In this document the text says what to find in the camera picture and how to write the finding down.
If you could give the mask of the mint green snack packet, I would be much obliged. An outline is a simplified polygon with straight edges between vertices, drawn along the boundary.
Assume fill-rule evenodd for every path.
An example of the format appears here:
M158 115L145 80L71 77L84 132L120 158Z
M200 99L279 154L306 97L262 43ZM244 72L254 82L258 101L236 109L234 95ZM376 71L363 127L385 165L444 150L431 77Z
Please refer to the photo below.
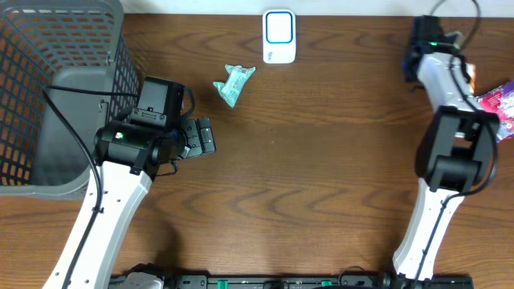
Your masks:
M213 85L217 89L218 94L225 100L225 102L231 108L234 108L245 83L253 75L256 68L245 68L240 65L233 66L226 64L225 69L229 75L227 81L225 83L215 81L213 82Z

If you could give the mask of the small orange box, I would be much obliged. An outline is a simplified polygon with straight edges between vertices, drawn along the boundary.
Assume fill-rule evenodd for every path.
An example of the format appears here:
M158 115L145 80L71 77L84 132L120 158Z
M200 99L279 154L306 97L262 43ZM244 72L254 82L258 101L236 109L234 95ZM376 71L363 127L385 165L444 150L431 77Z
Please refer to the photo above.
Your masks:
M475 64L472 64L472 63L467 64L467 73L470 76L470 82L469 82L470 93L472 95L474 95L475 94L475 80L476 80Z

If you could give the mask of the purple red tissue pack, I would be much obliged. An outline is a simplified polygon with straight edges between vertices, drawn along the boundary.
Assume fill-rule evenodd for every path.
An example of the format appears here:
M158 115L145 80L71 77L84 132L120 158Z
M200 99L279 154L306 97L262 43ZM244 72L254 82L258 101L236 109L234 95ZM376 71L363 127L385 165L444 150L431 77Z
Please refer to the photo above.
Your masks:
M477 98L485 112L495 113L500 120L496 140L513 138L513 81L509 81Z

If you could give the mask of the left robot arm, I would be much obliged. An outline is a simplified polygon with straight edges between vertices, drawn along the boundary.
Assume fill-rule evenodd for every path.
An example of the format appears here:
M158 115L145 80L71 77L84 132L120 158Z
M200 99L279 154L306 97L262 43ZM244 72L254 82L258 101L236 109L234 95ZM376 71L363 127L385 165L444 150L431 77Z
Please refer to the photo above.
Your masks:
M157 128L109 122L96 134L96 164L71 234L46 288L163 288L165 277L111 273L129 224L160 165L215 151L210 119Z

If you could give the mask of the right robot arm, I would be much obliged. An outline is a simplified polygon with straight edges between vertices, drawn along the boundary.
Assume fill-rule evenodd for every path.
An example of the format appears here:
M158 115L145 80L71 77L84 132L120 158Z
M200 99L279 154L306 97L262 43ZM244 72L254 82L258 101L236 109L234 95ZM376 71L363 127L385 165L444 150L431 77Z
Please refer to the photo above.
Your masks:
M499 117L474 99L475 68L459 43L433 15L414 18L403 59L406 81L418 82L434 116L418 146L414 171L418 196L406 234L393 255L387 288L469 288L468 281L434 277L447 227L466 197L487 187L496 172Z

